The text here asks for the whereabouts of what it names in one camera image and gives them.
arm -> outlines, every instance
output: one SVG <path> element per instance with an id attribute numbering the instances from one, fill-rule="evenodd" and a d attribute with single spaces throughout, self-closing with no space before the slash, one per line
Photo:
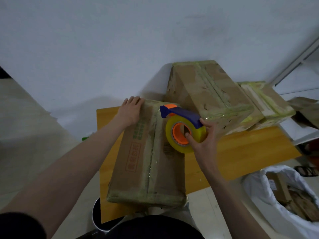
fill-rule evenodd
<path id="1" fill-rule="evenodd" d="M 199 167 L 215 194 L 232 238 L 269 239 L 269 236 L 246 207 L 233 194 L 228 183 L 218 170 L 216 162 L 217 141 L 215 137 L 215 125 L 208 123 L 202 118 L 200 121 L 206 126 L 206 131 L 208 132 L 206 140 L 202 143 L 197 143 L 189 133 L 186 133 L 185 136 L 193 147 Z"/>
<path id="2" fill-rule="evenodd" d="M 2 209 L 37 219 L 51 238 L 85 186 L 101 167 L 123 130 L 137 123 L 144 99 L 125 99 L 115 117 L 101 130 L 55 161 Z"/>

sandal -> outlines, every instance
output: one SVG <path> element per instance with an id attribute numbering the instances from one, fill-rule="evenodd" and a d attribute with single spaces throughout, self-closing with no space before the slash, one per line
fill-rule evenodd
<path id="1" fill-rule="evenodd" d="M 296 166 L 294 169 L 302 176 L 302 177 L 317 177 L 318 171 L 314 167 L 309 166 Z"/>

metal frame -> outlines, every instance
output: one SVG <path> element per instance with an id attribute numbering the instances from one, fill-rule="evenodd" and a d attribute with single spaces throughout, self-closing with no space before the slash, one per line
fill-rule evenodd
<path id="1" fill-rule="evenodd" d="M 305 59 L 307 59 L 314 51 L 319 48 L 319 38 L 316 39 L 297 59 L 295 59 L 287 68 L 285 68 L 276 78 L 271 82 L 271 86 L 276 86 L 283 79 L 285 79 L 295 68 L 300 64 L 305 64 Z"/>

hand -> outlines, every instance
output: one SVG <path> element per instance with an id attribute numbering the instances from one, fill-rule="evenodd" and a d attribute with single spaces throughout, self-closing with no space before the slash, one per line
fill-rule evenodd
<path id="1" fill-rule="evenodd" d="M 200 122 L 206 127 L 206 139 L 203 142 L 198 143 L 189 133 L 185 133 L 185 137 L 192 146 L 198 165 L 203 173 L 220 175 L 216 161 L 216 124 L 207 122 L 202 118 L 200 118 Z"/>
<path id="2" fill-rule="evenodd" d="M 139 120 L 139 112 L 144 101 L 145 100 L 139 96 L 131 96 L 130 99 L 126 98 L 114 119 L 121 123 L 124 128 L 136 124 Z"/>

white plastic bag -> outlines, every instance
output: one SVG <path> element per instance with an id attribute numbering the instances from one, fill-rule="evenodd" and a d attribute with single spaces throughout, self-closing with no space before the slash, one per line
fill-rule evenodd
<path id="1" fill-rule="evenodd" d="M 314 198 L 319 207 L 319 199 L 309 188 L 304 178 L 294 169 L 285 165 L 270 166 L 258 172 L 249 174 L 243 186 L 253 203 L 258 207 L 272 227 L 283 235 L 292 239 L 319 238 L 319 222 L 310 222 L 289 212 L 276 200 L 266 177 L 267 172 L 283 173 L 287 183 L 306 191 Z"/>

